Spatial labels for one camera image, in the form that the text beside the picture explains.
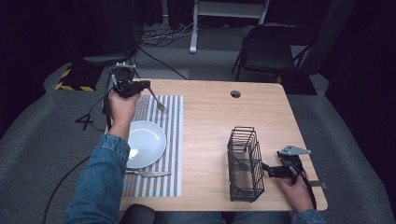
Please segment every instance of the hole in table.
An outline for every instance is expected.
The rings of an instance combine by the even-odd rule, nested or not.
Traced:
[[[239,97],[241,97],[241,92],[239,92],[239,91],[231,91],[231,96],[233,98],[239,98]]]

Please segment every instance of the yellow and black tape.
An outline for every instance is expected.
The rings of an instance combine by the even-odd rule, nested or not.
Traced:
[[[276,83],[277,83],[277,84],[282,84],[282,78],[281,78],[280,76],[278,76],[278,77],[276,78]]]
[[[78,83],[78,79],[73,77],[71,72],[71,66],[69,66],[66,71],[61,76],[58,84],[55,86],[55,90],[66,90],[66,91],[95,91],[94,86],[81,85]]]

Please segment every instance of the black chair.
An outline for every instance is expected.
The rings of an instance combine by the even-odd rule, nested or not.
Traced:
[[[242,41],[242,48],[233,65],[238,66],[235,81],[239,80],[241,68],[246,71],[274,74],[290,83],[292,87],[304,54],[318,40],[318,32],[307,26],[266,22],[253,27]],[[293,57],[291,46],[300,46]]]
[[[132,204],[122,216],[120,224],[153,224],[155,211],[142,204]]]

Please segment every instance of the denim shirt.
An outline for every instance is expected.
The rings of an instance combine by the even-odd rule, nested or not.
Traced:
[[[81,172],[64,223],[119,223],[123,177],[130,147],[122,138],[103,135]],[[320,213],[306,210],[294,224],[324,224]]]
[[[317,210],[305,210],[293,219],[293,224],[326,224]]]

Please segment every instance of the ceramic plate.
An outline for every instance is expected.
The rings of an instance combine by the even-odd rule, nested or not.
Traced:
[[[138,120],[131,123],[128,144],[131,147],[128,168],[143,168],[157,161],[166,149],[166,136],[157,124]]]

